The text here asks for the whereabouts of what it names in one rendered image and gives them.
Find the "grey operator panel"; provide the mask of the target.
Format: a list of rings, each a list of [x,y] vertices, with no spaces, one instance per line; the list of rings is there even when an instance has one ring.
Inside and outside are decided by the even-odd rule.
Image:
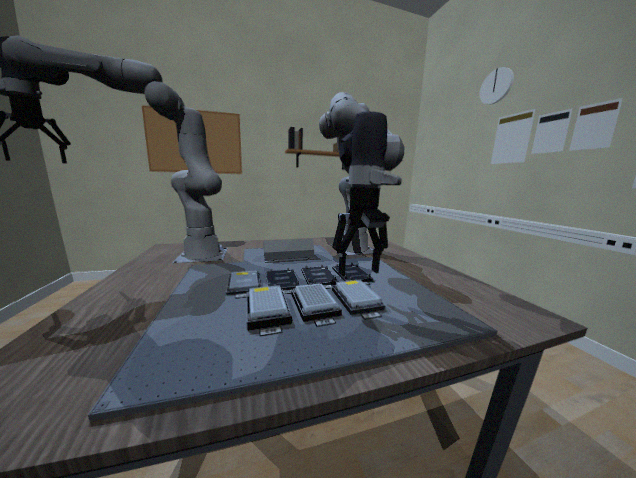
[[[265,262],[315,259],[313,239],[264,241]]]

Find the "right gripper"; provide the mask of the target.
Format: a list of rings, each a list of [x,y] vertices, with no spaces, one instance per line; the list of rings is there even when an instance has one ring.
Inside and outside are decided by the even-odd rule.
[[[10,161],[10,157],[5,139],[18,127],[22,126],[24,128],[40,129],[45,134],[47,134],[51,139],[53,139],[57,144],[60,145],[59,149],[62,163],[67,163],[64,150],[67,149],[67,145],[70,145],[71,143],[59,129],[54,119],[44,119],[42,115],[40,100],[34,97],[19,94],[9,94],[8,96],[12,113],[0,111],[0,128],[5,119],[8,119],[9,117],[12,117],[16,121],[16,123],[0,136],[0,145],[2,145],[3,147],[6,161]],[[43,125],[45,122],[52,126],[52,128],[55,130],[55,132],[64,143]]]

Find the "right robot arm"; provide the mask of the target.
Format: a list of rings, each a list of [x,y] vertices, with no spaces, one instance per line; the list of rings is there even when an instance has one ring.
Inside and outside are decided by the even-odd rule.
[[[150,107],[176,123],[179,154],[188,167],[171,178],[171,185],[184,206],[187,225],[181,256],[206,259],[224,254],[222,245],[218,248],[212,210],[203,197],[220,192],[222,180],[207,155],[202,115],[183,106],[180,96],[162,82],[154,66],[41,45],[21,36],[3,36],[0,37],[0,67],[0,94],[4,96],[19,94],[42,99],[39,82],[63,85],[69,80],[69,72],[81,73],[113,89],[145,94]]]

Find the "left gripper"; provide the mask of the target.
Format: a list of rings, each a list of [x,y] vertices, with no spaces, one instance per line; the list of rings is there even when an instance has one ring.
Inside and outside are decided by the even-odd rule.
[[[355,232],[358,230],[358,228],[362,228],[362,227],[366,227],[368,229],[371,240],[375,248],[373,249],[373,259],[372,259],[371,270],[374,271],[375,273],[379,273],[380,255],[383,254],[383,250],[385,248],[388,248],[386,221],[383,228],[378,228],[379,230],[379,237],[378,237],[376,228],[368,228],[361,220],[363,208],[369,208],[369,209],[378,208],[379,194],[380,194],[380,189],[378,188],[351,188],[350,210],[348,213],[338,214],[338,226],[337,226],[332,248],[337,251],[337,255],[339,256],[339,274],[341,276],[345,276],[345,264],[346,264],[345,252]],[[348,218],[350,218],[351,222],[343,238],[346,221],[348,220]]]

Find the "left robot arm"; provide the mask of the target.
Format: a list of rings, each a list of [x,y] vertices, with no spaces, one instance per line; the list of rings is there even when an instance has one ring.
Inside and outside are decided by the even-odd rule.
[[[331,99],[329,112],[319,120],[320,132],[326,139],[337,137],[339,157],[349,174],[349,178],[345,177],[339,183],[346,213],[350,210],[351,187],[401,185],[402,178],[384,172],[384,167],[387,171],[397,167],[403,160],[405,148],[401,138],[387,129],[385,114],[369,111],[365,103],[358,103],[347,94],[336,94]],[[379,209],[362,209],[361,220],[368,228],[383,228],[389,218]],[[370,246],[366,231],[366,227],[358,228],[346,251],[367,251]]]

